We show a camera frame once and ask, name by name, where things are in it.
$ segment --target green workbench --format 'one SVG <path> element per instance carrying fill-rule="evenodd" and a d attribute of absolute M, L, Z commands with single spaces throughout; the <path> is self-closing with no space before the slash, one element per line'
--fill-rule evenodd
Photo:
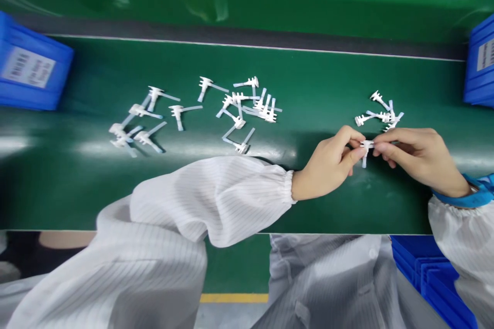
<path fill-rule="evenodd" d="M 231 138 L 241 142 L 251 127 L 249 155 L 286 169 L 301 169 L 317 143 L 354 117 L 380 111 L 369 100 L 379 89 L 405 113 L 400 126 L 433 127 L 444 137 L 462 171 L 494 172 L 494 124 L 490 109 L 462 103 L 465 63 L 344 53 L 260 49 L 168 42 L 59 38 L 76 51 L 59 110 L 0 109 L 0 228 L 94 229 L 97 213 L 126 196 L 141 181 L 214 156 L 236 155 L 221 136 L 232 126 L 218 119 L 223 93 L 209 89 L 204 109 L 183 116 L 178 132 L 169 100 L 155 112 L 168 122 L 155 136 L 166 151 L 140 144 L 138 158 L 110 144 L 108 133 L 147 86 L 157 86 L 198 105 L 199 76 L 231 88 L 257 76 L 284 111 L 270 124 L 248 116 Z M 150 129 L 154 118 L 132 125 Z M 374 138 L 384 124 L 368 121 L 362 132 Z M 333 193 L 293 206 L 268 232 L 429 233 L 429 190 L 381 158 L 370 158 Z"/>

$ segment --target hand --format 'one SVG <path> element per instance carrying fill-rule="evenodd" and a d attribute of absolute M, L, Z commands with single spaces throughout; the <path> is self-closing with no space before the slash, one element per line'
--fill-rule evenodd
<path fill-rule="evenodd" d="M 452 198 L 471 188 L 456 168 L 443 138 L 433 129 L 391 129 L 374 139 L 375 157 L 382 154 L 391 168 L 399 164 L 418 182 Z"/>
<path fill-rule="evenodd" d="M 365 155 L 365 149 L 360 147 L 363 140 L 365 136 L 361 133 L 343 126 L 335 136 L 321 141 L 305 168 L 293 174 L 293 200 L 326 195 L 339 187 L 347 176 L 352 176 L 354 165 Z M 347 144 L 355 149 L 350 150 Z"/>

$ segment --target person's left hand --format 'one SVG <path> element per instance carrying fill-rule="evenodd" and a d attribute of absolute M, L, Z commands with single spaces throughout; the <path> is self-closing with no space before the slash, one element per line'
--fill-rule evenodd
<path fill-rule="evenodd" d="M 360 147 L 364 140 L 361 133 L 343 126 L 335 136 L 321 141 L 305 168 L 293 173 L 293 200 L 317 198 L 339 187 L 347 176 L 353 175 L 354 165 L 365 155 L 365 149 Z"/>

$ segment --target blue wristband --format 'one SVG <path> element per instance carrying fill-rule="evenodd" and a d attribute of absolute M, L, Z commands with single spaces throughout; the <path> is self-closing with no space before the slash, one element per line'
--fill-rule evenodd
<path fill-rule="evenodd" d="M 452 206 L 463 207 L 463 208 L 477 208 L 489 204 L 493 199 L 494 195 L 492 192 L 483 184 L 473 177 L 463 174 L 463 177 L 476 188 L 478 191 L 476 193 L 467 195 L 462 198 L 450 198 L 445 195 L 439 194 L 432 190 L 432 193 L 443 203 L 450 204 Z"/>

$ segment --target dark gray strip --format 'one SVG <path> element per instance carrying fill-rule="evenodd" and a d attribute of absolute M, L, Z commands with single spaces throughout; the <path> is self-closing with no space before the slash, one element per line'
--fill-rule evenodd
<path fill-rule="evenodd" d="M 70 19 L 32 14 L 17 15 L 15 19 L 34 31 L 63 35 L 245 45 L 461 61 L 466 60 L 468 51 L 466 44 L 413 43 L 217 26 L 187 27 L 151 22 Z"/>

